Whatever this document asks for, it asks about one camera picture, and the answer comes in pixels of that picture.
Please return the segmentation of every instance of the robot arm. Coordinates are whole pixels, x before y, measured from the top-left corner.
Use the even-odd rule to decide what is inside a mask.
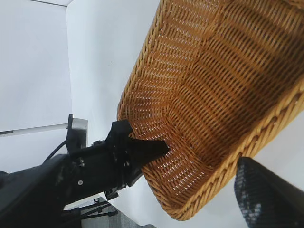
[[[129,137],[127,120],[113,122],[108,137],[84,146],[83,131],[73,129],[70,115],[66,147],[42,165],[0,175],[0,225],[3,228],[57,227],[65,205],[105,192],[107,200],[131,187],[141,167],[168,152],[164,141]]]

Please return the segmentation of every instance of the black mesh object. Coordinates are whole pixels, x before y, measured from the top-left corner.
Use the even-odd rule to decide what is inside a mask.
[[[304,227],[304,193],[253,159],[239,159],[234,191],[250,228]]]

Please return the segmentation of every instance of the gray floor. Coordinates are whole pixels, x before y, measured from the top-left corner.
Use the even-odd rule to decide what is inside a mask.
[[[83,213],[86,213],[92,209],[84,210]],[[116,211],[116,208],[112,205],[108,208],[103,209],[103,213],[107,213],[110,211]],[[130,220],[123,213],[118,211],[118,214],[112,217],[104,216],[99,218],[91,218],[82,220],[83,228],[156,228],[152,225],[139,226],[132,220]]]

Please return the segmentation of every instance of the wicker basket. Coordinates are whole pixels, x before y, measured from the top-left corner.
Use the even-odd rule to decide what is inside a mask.
[[[161,0],[118,119],[171,151],[143,168],[187,220],[304,109],[304,0]]]

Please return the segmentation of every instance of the woven basket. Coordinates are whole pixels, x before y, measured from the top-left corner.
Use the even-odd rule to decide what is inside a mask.
[[[304,0],[161,0],[118,119],[171,151],[143,168],[187,220],[304,109]]]

